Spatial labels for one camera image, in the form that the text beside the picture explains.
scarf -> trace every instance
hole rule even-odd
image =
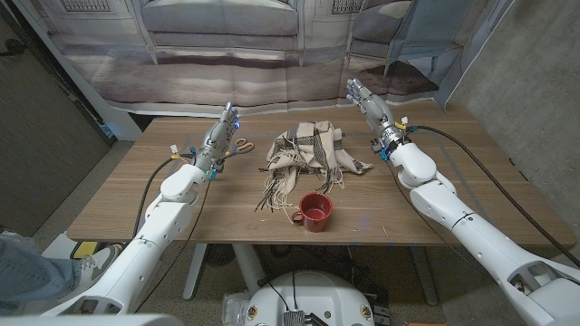
[[[266,156],[269,176],[264,197],[257,205],[272,210],[292,206],[288,193],[300,174],[316,174],[323,184],[316,191],[330,192],[334,184],[344,189],[343,171],[362,174],[372,164],[351,157],[343,148],[343,133],[330,121],[301,122],[274,140]]]

sneaker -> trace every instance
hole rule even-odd
[[[107,271],[112,262],[119,256],[122,251],[120,244],[110,245],[99,252],[86,256],[81,259],[81,280],[79,285],[65,297],[59,299],[59,302],[65,302],[73,297],[87,291],[99,278]]]

red mug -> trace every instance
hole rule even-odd
[[[292,214],[292,223],[303,225],[310,232],[321,232],[328,224],[333,212],[333,202],[329,197],[317,192],[306,194],[300,199],[300,211]]]

concrete wall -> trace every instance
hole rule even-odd
[[[576,236],[580,224],[578,26],[577,0],[516,0],[451,97],[467,105]]]

mug handle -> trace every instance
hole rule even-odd
[[[303,225],[305,223],[305,216],[300,211],[295,212],[292,214],[292,223],[295,225]]]

